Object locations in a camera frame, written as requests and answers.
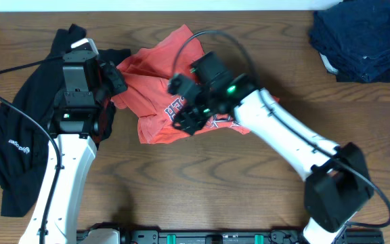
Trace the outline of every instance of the red shirt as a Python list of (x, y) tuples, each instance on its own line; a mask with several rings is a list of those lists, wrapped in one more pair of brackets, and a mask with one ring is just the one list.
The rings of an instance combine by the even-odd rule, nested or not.
[[(172, 121), (183, 107), (181, 96), (168, 94), (171, 66), (178, 49), (193, 34), (186, 25), (173, 31), (152, 49), (141, 48), (137, 54), (126, 58), (117, 68), (127, 83), (127, 91), (114, 96), (117, 108), (129, 107), (138, 117), (138, 135), (141, 143), (171, 143), (188, 137), (186, 132), (174, 129)], [(179, 57), (176, 72), (196, 80), (190, 73), (190, 64), (204, 55), (200, 41), (192, 40)], [(196, 134), (221, 127), (232, 128), (241, 134), (248, 129), (237, 124), (229, 115), (215, 115)]]

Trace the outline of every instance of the black cable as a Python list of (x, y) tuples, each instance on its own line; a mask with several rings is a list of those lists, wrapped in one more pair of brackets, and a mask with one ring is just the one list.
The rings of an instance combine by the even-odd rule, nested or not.
[[(15, 71), (15, 70), (20, 70), (20, 69), (23, 69), (23, 68), (28, 68), (28, 67), (31, 67), (31, 66), (35, 66), (35, 65), (38, 65), (38, 64), (51, 62), (51, 61), (55, 61), (55, 60), (59, 60), (59, 59), (62, 59), (62, 56), (58, 56), (58, 57), (54, 57), (54, 58), (47, 58), (45, 60), (38, 61), (38, 62), (33, 62), (31, 64), (25, 64), (25, 65), (22, 65), (22, 66), (17, 66), (17, 67), (8, 68), (8, 69), (5, 69), (5, 70), (0, 70), (0, 74), (8, 73), (8, 72)], [(55, 168), (55, 175), (53, 177), (51, 189), (49, 191), (49, 196), (47, 197), (45, 210), (43, 212), (43, 219), (41, 220), (41, 227), (40, 227), (40, 230), (39, 230), (39, 232), (40, 232), (40, 244), (44, 244), (44, 242), (45, 242), (45, 234), (46, 234), (47, 216), (49, 214), (49, 208), (51, 207), (53, 193), (55, 192), (55, 187), (56, 187), (56, 184), (57, 184), (57, 181), (58, 181), (58, 176), (60, 175), (60, 170), (61, 170), (61, 166), (62, 166), (60, 150), (58, 150), (58, 146), (55, 143), (55, 141), (52, 139), (51, 135), (49, 135), (47, 130), (43, 126), (41, 126), (38, 122), (36, 122), (33, 118), (29, 117), (26, 113), (21, 111), (19, 108), (16, 108), (11, 102), (8, 102), (4, 98), (0, 97), (0, 102), (2, 102), (3, 104), (7, 105), (9, 108), (11, 108), (14, 111), (16, 111), (17, 113), (21, 114), (23, 117), (27, 118), (34, 125), (36, 125), (47, 136), (49, 141), (52, 143), (53, 149), (55, 150), (55, 154), (56, 154), (56, 157), (57, 157), (57, 164), (56, 164), (56, 168)]]
[[(213, 35), (221, 35), (225, 38), (227, 38), (228, 40), (230, 40), (239, 50), (240, 52), (242, 53), (242, 55), (244, 56), (244, 58), (246, 59), (246, 61), (248, 62), (248, 65), (249, 65), (249, 70), (251, 71), (252, 73), (252, 76), (253, 78), (255, 79), (255, 81), (257, 82), (257, 85), (259, 87), (261, 87), (261, 84), (260, 84), (260, 78), (259, 78), (259, 75), (255, 69), (255, 65), (254, 65), (254, 62), (252, 61), (251, 57), (249, 56), (248, 52), (245, 50), (245, 48), (237, 41), (237, 39), (235, 39), (233, 36), (227, 34), (226, 32), (223, 32), (222, 30), (204, 30), (204, 31), (200, 31), (199, 33), (196, 33), (194, 35), (192, 35), (187, 41), (184, 42), (184, 44), (182, 45), (182, 47), (179, 49), (179, 51), (177, 52), (177, 55), (174, 59), (174, 63), (173, 63), (173, 68), (172, 68), (172, 73), (171, 73), (171, 76), (173, 76), (175, 74), (175, 67), (177, 66), (177, 61), (178, 61), (178, 58), (181, 54), (181, 52), (183, 51), (183, 48), (193, 39), (201, 36), (201, 35), (204, 35), (204, 34), (213, 34)], [(311, 142), (310, 140), (308, 140), (307, 138), (305, 138), (304, 136), (302, 136), (299, 132), (297, 132), (295, 129), (293, 129), (291, 126), (289, 126), (285, 121), (283, 121), (276, 113), (275, 113), (275, 110), (265, 101), (264, 97), (261, 95), (261, 92), (259, 92), (259, 97), (261, 99), (261, 101), (264, 103), (264, 106), (268, 109), (269, 113), (271, 115), (273, 115), (283, 126), (285, 126), (288, 130), (290, 130), (292, 133), (294, 133), (297, 137), (299, 137), (300, 139), (302, 139), (304, 142), (306, 142), (307, 144), (309, 144), (312, 148), (314, 148), (314, 150), (317, 150), (319, 152), (321, 152), (323, 155), (327, 156), (330, 160), (332, 160), (333, 162), (335, 162), (339, 167), (341, 167), (342, 169), (344, 169), (345, 171), (348, 171), (349, 173), (357, 176), (358, 178), (360, 178), (361, 180), (363, 180), (365, 183), (367, 183), (367, 185), (369, 185), (370, 187), (372, 187), (376, 192), (377, 194), (380, 196), (380, 198), (383, 200), (383, 202), (385, 203), (387, 209), (388, 209), (388, 212), (389, 212), (389, 218), (388, 220), (385, 222), (385, 223), (382, 223), (382, 224), (367, 224), (367, 223), (359, 223), (359, 222), (347, 222), (346, 225), (353, 225), (353, 226), (361, 226), (361, 227), (366, 227), (366, 228), (384, 228), (388, 225), (390, 225), (390, 201), (389, 199), (386, 197), (386, 195), (383, 193), (383, 191), (378, 187), (376, 186), (376, 184), (374, 184), (373, 182), (371, 182), (369, 179), (367, 179), (365, 176), (363, 176), (361, 173), (357, 172), (356, 170), (354, 170), (352, 167), (348, 166), (347, 164), (343, 163), (342, 161), (336, 159), (334, 157), (334, 155), (330, 154), (329, 152), (323, 150), (322, 148), (320, 148), (316, 143), (313, 143)]]
[(205, 35), (205, 34), (212, 34), (212, 35), (221, 35), (225, 38), (227, 38), (228, 40), (230, 40), (238, 49), (239, 51), (242, 53), (242, 55), (244, 56), (244, 59), (246, 60), (246, 62), (248, 63), (248, 67), (249, 67), (249, 70), (252, 74), (252, 76), (255, 78), (255, 80), (257, 82), (259, 82), (259, 76), (258, 76), (258, 73), (257, 71), (255, 70), (255, 65), (251, 59), (251, 57), (249, 56), (248, 52), (245, 50), (245, 48), (237, 41), (237, 39), (235, 39), (233, 36), (231, 36), (230, 34), (222, 31), (222, 30), (203, 30), (203, 31), (200, 31), (199, 33), (196, 33), (194, 35), (192, 35), (191, 37), (189, 37), (188, 40), (186, 40), (183, 45), (181, 46), (181, 48), (179, 49), (179, 51), (177, 52), (177, 55), (175, 56), (174, 58), (174, 63), (173, 63), (173, 68), (172, 68), (172, 71), (171, 71), (171, 77), (175, 74), (175, 67), (177, 66), (177, 61), (180, 57), (180, 54), (181, 52), (183, 51), (183, 49), (189, 44), (189, 42), (201, 35)]

